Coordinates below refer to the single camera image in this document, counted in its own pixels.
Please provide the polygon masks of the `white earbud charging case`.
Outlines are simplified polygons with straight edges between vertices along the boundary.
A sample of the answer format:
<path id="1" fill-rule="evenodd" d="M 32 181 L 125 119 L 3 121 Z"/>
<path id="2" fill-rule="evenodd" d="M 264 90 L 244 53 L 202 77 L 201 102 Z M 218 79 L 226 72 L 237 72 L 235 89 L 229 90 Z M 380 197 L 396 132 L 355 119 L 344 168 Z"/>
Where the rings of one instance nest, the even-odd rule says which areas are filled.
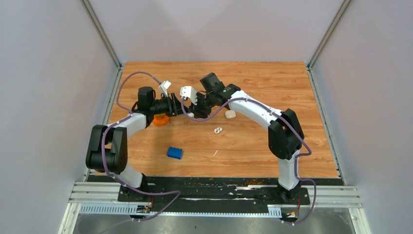
<path id="1" fill-rule="evenodd" d="M 226 112 L 225 112 L 225 118 L 226 119 L 233 119 L 233 118 L 235 118 L 236 117 L 236 112 L 235 111 L 233 111 L 233 110 L 227 110 Z"/>

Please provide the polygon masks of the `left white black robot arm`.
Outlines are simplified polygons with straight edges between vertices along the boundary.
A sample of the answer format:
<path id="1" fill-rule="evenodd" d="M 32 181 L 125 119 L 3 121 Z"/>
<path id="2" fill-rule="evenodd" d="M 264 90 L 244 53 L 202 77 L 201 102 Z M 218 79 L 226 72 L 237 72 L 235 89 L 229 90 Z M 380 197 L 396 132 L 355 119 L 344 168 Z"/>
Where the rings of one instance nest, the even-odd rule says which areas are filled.
<path id="1" fill-rule="evenodd" d="M 137 97 L 131 113 L 125 118 L 92 128 L 85 163 L 87 168 L 108 172 L 122 185 L 131 186 L 131 196 L 144 201 L 149 196 L 146 176 L 128 163 L 128 138 L 149 127 L 157 114 L 174 117 L 188 113 L 189 109 L 181 105 L 174 93 L 162 94 L 157 99 L 155 90 L 148 86 L 139 88 Z"/>

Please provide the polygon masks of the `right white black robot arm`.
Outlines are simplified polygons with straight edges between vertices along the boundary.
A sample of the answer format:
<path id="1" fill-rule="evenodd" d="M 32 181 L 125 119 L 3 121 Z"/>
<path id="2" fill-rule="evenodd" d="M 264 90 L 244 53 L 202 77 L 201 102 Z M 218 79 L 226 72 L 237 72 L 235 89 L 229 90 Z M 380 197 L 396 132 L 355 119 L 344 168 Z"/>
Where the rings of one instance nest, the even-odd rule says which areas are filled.
<path id="1" fill-rule="evenodd" d="M 303 146 L 304 134 L 296 113 L 272 108 L 249 96 L 240 87 L 224 85 L 214 73 L 200 80 L 204 91 L 191 86 L 180 90 L 183 99 L 190 99 L 189 112 L 200 121 L 212 118 L 215 106 L 240 113 L 262 126 L 268 133 L 268 148 L 278 159 L 278 197 L 283 203 L 291 203 L 301 187 L 297 178 L 297 156 Z"/>

